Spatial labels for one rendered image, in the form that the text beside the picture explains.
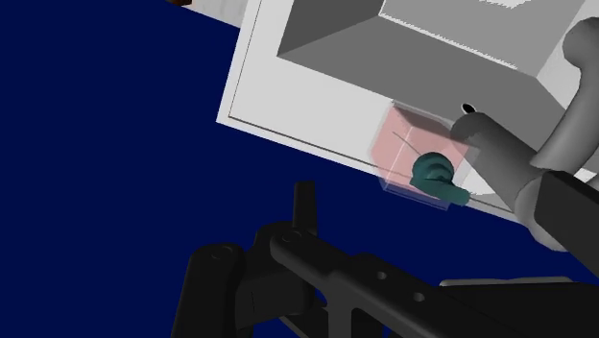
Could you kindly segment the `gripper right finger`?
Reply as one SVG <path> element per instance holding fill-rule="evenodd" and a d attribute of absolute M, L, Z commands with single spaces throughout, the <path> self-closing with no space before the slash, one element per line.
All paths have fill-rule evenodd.
<path fill-rule="evenodd" d="M 534 219 L 599 278 L 599 191 L 564 171 L 547 171 Z"/>

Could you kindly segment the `white sink unit, grey basin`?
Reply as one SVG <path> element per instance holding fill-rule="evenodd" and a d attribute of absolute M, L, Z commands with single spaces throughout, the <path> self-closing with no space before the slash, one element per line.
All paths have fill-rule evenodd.
<path fill-rule="evenodd" d="M 591 16 L 599 0 L 249 0 L 218 121 L 373 175 L 390 104 L 449 129 L 470 104 L 536 149 L 578 86 L 563 38 Z M 477 157 L 469 206 L 512 219 Z"/>

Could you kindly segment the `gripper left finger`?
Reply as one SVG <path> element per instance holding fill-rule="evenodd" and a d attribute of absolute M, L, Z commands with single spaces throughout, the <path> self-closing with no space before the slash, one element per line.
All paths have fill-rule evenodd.
<path fill-rule="evenodd" d="M 294 189 L 293 219 L 261 227 L 253 244 L 198 248 L 187 265 L 170 338 L 252 338 L 253 326 L 279 318 L 298 335 L 324 337 L 324 302 L 316 289 L 277 263 L 270 240 L 289 230 L 316 235 L 315 183 Z"/>

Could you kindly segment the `pink soap dispenser, teal pump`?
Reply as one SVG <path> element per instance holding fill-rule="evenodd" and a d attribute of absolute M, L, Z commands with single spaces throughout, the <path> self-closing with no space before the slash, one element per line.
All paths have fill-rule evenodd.
<path fill-rule="evenodd" d="M 465 205 L 468 145 L 449 136 L 442 122 L 390 104 L 371 145 L 384 191 L 446 210 Z"/>

